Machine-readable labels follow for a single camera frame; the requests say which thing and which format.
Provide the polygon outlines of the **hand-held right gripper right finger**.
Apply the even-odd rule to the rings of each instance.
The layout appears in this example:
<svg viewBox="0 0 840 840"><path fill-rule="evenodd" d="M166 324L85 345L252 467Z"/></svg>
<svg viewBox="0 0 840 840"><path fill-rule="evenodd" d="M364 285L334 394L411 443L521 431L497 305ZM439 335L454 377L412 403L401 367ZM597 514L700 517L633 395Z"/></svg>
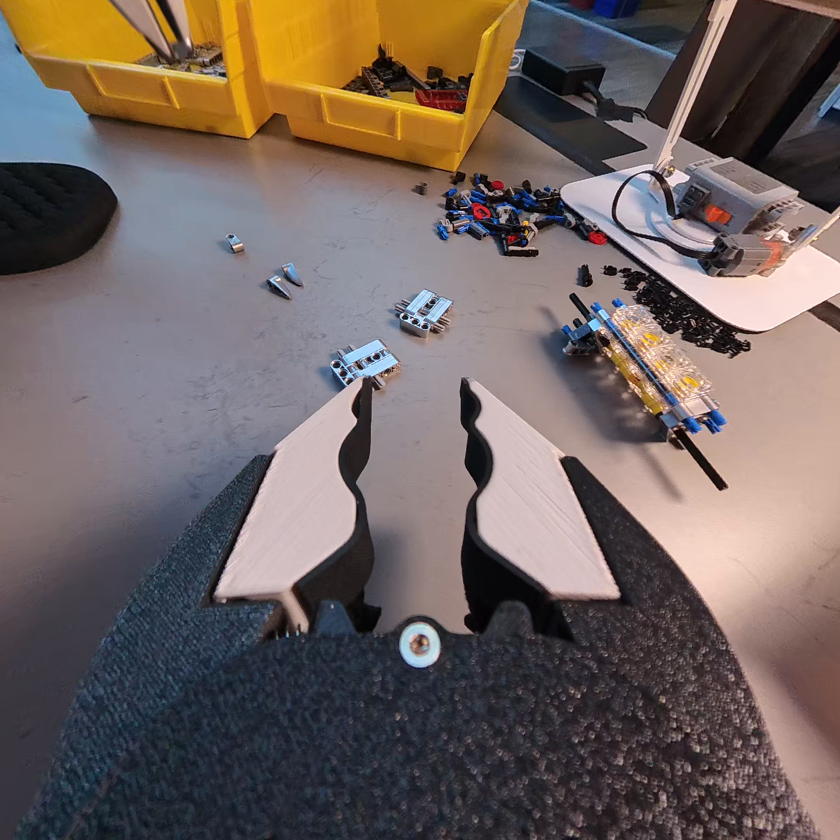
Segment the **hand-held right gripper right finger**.
<svg viewBox="0 0 840 840"><path fill-rule="evenodd" d="M566 634L563 603L619 604L569 457L477 380L460 383L459 399L476 486L460 553L468 629L484 633L498 607L517 602L538 633Z"/></svg>

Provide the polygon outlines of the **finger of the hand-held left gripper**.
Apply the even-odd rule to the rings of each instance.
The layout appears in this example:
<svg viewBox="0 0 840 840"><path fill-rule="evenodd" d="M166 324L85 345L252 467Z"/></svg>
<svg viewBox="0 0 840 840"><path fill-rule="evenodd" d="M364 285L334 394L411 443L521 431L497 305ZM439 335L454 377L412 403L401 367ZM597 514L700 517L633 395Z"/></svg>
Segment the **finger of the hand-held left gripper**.
<svg viewBox="0 0 840 840"><path fill-rule="evenodd" d="M161 60L176 60L175 53L147 1L110 1L122 17L139 32Z"/></svg>
<svg viewBox="0 0 840 840"><path fill-rule="evenodd" d="M185 1L155 1L175 37L176 56L193 56L194 43Z"/></svg>

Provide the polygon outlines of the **pile of grey building parts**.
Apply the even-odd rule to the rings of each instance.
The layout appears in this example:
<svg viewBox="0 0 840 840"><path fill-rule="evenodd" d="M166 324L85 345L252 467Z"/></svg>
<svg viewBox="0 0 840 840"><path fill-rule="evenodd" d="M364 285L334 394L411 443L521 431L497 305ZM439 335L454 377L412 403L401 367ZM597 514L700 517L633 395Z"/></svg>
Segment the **pile of grey building parts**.
<svg viewBox="0 0 840 840"><path fill-rule="evenodd" d="M195 45L191 55L173 63L162 62L154 52L138 59L135 63L141 67L162 68L210 77L227 77L223 50L220 46L211 43Z"/></svg>

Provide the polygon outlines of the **yellow bin with grey parts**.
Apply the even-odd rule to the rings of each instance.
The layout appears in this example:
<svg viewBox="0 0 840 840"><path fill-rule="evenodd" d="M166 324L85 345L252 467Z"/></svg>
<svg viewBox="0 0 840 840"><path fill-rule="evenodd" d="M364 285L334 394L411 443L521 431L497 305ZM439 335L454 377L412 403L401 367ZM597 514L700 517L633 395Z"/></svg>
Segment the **yellow bin with grey parts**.
<svg viewBox="0 0 840 840"><path fill-rule="evenodd" d="M185 10L194 41L222 50L226 77L140 65L152 47L112 2L2 1L38 77L86 113L251 138L271 109L249 2L185 2Z"/></svg>

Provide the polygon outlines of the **small grey beam assembly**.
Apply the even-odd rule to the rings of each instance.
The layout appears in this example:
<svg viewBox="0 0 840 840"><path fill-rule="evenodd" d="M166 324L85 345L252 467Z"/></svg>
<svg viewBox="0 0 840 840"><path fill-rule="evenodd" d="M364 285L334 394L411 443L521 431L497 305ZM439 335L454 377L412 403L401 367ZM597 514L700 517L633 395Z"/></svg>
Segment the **small grey beam assembly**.
<svg viewBox="0 0 840 840"><path fill-rule="evenodd" d="M429 289L422 289L411 299L394 305L400 330L414 337L445 333L452 322L454 302Z"/></svg>
<svg viewBox="0 0 840 840"><path fill-rule="evenodd" d="M389 377L400 373L402 363L386 344L374 339L359 348L348 345L337 350L329 367L343 387L359 379L367 379L376 391L380 391Z"/></svg>

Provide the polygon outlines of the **grey desk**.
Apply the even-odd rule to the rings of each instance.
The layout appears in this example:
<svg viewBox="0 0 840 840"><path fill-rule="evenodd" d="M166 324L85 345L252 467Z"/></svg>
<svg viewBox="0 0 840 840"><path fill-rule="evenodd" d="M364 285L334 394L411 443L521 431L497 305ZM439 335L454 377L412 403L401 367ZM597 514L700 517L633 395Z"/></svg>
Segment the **grey desk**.
<svg viewBox="0 0 840 840"><path fill-rule="evenodd" d="M2 21L2 161L80 165L119 212L67 266L2 280L2 838L32 804L74 689L145 572L256 455L336 393L329 357L381 339L360 479L379 628L467 613L471 376L576 456L679 563L741 660L775 748L838 838L838 331L803 313L730 360L688 349L728 428L699 445L729 483L655 441L602 358L563 357L574 270L623 296L573 234L536 259L434 235L445 173L294 140L92 119L47 89ZM245 252L233 254L234 234ZM304 283L286 280L291 262ZM288 301L266 285L278 275ZM394 305L429 289L426 339Z"/></svg>

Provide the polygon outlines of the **clear yellow gear assembly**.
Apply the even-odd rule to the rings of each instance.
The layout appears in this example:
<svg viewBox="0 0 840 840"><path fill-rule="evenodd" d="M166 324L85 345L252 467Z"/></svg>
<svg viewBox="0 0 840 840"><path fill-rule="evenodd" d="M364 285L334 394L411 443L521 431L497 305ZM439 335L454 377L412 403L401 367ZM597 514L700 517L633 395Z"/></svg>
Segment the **clear yellow gear assembly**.
<svg viewBox="0 0 840 840"><path fill-rule="evenodd" d="M719 434L727 425L711 381L658 325L644 305L612 300L612 311L586 306L577 294L570 301L581 314L562 331L570 357L603 355L630 392L657 421L662 441L687 452L719 491L728 483L700 451L693 437L703 430Z"/></svg>

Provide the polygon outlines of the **pile of black building parts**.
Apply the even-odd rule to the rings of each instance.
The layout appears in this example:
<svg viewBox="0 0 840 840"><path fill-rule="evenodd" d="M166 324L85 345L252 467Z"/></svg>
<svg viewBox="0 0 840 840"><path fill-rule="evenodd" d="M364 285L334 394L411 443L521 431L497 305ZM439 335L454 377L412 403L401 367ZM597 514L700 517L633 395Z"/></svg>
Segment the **pile of black building parts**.
<svg viewBox="0 0 840 840"><path fill-rule="evenodd" d="M421 74L413 66L395 58L386 47L379 45L377 57L372 63L362 66L355 76L342 85L341 90L422 107L415 100L415 89L466 88L470 93L474 76L473 70L457 74L438 65L428 65L424 74Z"/></svg>

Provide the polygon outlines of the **pile of small coloured pieces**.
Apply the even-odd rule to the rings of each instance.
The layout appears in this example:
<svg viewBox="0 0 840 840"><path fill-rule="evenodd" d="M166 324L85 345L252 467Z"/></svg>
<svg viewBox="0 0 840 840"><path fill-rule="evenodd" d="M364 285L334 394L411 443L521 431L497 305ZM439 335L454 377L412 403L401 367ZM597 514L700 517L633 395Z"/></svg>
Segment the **pile of small coloured pieces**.
<svg viewBox="0 0 840 840"><path fill-rule="evenodd" d="M484 172L457 171L442 199L442 213L432 230L443 242L469 236L494 242L502 256L532 258L539 255L539 233L561 228L585 243L608 244L601 226L573 210L561 189L551 185L533 185L528 179L512 185Z"/></svg>

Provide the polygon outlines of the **grey toy motor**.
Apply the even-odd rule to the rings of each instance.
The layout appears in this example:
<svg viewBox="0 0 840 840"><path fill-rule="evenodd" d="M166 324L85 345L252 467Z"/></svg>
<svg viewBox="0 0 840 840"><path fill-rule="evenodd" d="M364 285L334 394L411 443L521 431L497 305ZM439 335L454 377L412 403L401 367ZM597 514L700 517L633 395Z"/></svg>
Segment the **grey toy motor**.
<svg viewBox="0 0 840 840"><path fill-rule="evenodd" d="M809 245L819 227L777 231L769 237L756 234L721 234L711 251L697 259L710 277L768 277L792 255Z"/></svg>

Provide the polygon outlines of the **black power adapter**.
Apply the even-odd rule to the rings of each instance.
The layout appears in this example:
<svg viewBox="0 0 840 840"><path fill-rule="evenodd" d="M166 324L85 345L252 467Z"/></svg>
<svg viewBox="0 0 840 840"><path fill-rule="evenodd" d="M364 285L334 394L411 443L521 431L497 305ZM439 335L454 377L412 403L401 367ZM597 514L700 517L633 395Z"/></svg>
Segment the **black power adapter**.
<svg viewBox="0 0 840 840"><path fill-rule="evenodd" d="M636 117L648 119L646 111L608 98L601 91L606 67L598 62L561 64L537 51L525 49L521 62L523 76L561 97L586 99L595 106L595 116L603 121L632 123Z"/></svg>

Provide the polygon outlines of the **grey battery box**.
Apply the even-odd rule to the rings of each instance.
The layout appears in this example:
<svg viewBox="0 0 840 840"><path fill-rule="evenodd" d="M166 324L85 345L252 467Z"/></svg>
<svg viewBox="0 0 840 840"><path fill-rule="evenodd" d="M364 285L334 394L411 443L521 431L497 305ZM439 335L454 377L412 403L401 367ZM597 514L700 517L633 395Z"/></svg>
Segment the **grey battery box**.
<svg viewBox="0 0 840 840"><path fill-rule="evenodd" d="M771 235L804 206L794 188L732 157L698 161L686 174L674 188L677 214L722 235Z"/></svg>

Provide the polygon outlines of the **black flat mat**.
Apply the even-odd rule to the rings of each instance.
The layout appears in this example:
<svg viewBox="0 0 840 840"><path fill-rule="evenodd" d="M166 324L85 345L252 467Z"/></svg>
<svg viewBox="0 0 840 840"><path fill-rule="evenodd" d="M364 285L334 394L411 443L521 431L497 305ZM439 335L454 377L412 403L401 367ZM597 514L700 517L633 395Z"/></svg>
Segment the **black flat mat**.
<svg viewBox="0 0 840 840"><path fill-rule="evenodd" d="M606 161L645 152L647 146L523 76L507 79L494 109L591 175Z"/></svg>

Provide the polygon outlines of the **black office chair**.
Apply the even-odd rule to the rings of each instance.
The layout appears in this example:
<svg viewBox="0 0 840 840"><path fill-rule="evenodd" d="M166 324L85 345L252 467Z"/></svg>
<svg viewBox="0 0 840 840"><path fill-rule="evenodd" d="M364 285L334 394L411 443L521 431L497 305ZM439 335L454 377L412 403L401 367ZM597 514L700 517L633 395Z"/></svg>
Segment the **black office chair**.
<svg viewBox="0 0 840 840"><path fill-rule="evenodd" d="M753 167L838 67L838 2L707 2L647 105L665 129L654 168L679 139Z"/></svg>

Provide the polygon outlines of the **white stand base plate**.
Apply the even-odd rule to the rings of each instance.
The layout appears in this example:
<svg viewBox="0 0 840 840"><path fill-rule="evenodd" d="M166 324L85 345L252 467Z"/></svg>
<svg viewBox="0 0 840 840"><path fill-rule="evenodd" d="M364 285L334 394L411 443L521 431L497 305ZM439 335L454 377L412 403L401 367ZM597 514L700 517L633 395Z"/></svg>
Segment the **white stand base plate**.
<svg viewBox="0 0 840 840"><path fill-rule="evenodd" d="M613 171L561 188L573 210L598 223L616 247L668 282L712 317L746 333L768 332L838 296L838 260L814 246L838 221L819 224L813 241L770 276L709 276L697 259L721 235L677 214L674 188L686 171L655 163Z"/></svg>

